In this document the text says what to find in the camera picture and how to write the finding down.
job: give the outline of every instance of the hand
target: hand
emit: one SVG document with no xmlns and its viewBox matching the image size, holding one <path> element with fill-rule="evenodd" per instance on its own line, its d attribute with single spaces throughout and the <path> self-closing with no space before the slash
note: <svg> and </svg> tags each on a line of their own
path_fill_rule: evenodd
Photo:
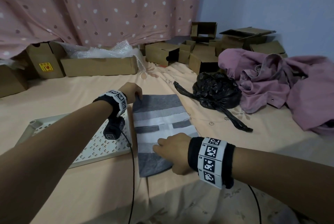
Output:
<svg viewBox="0 0 334 224">
<path fill-rule="evenodd" d="M 122 91 L 123 94 L 127 97 L 127 103 L 134 103 L 136 100 L 136 95 L 139 96 L 139 99 L 143 99 L 143 91 L 142 88 L 133 82 L 127 82 L 122 87 L 120 87 L 119 91 Z"/>
<path fill-rule="evenodd" d="M 188 164 L 188 148 L 191 137 L 185 133 L 178 133 L 167 139 L 158 139 L 159 145 L 153 146 L 153 151 L 172 162 L 172 171 L 178 175 L 185 175 L 191 171 Z"/>
</svg>

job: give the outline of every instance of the yellow sticker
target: yellow sticker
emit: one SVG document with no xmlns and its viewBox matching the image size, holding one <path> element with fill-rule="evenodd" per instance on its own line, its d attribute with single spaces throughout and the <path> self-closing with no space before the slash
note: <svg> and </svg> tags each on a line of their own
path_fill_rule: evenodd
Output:
<svg viewBox="0 0 334 224">
<path fill-rule="evenodd" d="M 53 68 L 49 62 L 40 63 L 39 66 L 41 67 L 43 72 L 51 72 Z"/>
</svg>

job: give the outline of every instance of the wristband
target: wristband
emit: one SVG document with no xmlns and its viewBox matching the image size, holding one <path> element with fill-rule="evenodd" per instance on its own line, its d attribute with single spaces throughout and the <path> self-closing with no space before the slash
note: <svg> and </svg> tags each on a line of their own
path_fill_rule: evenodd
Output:
<svg viewBox="0 0 334 224">
<path fill-rule="evenodd" d="M 121 116 L 127 109 L 127 97 L 121 91 L 118 90 L 111 90 L 106 93 L 103 93 L 93 102 L 99 100 L 106 101 L 113 107 L 113 112 L 108 117 L 109 119 Z"/>
<path fill-rule="evenodd" d="M 194 137 L 188 148 L 189 166 L 201 180 L 222 189 L 230 189 L 234 180 L 232 158 L 235 146 L 214 138 Z"/>
</svg>

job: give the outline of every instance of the forearm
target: forearm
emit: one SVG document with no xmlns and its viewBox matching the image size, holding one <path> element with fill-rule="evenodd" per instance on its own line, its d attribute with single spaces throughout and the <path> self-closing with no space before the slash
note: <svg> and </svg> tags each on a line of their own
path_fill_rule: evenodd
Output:
<svg viewBox="0 0 334 224">
<path fill-rule="evenodd" d="M 89 104 L 0 156 L 1 223 L 34 218 L 112 110 L 105 101 Z"/>
<path fill-rule="evenodd" d="M 237 147 L 232 176 L 317 221 L 333 222 L 334 168 Z"/>
</svg>

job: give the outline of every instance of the folded cloth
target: folded cloth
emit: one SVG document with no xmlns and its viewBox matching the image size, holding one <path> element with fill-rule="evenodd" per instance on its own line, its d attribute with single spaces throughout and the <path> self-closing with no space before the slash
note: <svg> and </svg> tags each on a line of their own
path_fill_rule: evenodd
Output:
<svg viewBox="0 0 334 224">
<path fill-rule="evenodd" d="M 172 167 L 172 163 L 153 152 L 159 138 L 177 133 L 197 137 L 190 116 L 177 95 L 143 95 L 132 107 L 138 144 L 139 176 L 148 177 Z"/>
<path fill-rule="evenodd" d="M 226 49 L 218 58 L 220 68 L 236 80 L 242 91 L 240 107 L 254 113 L 267 103 L 285 103 L 303 130 L 333 135 L 334 64 L 323 56 L 283 59 L 243 49 Z"/>
</svg>

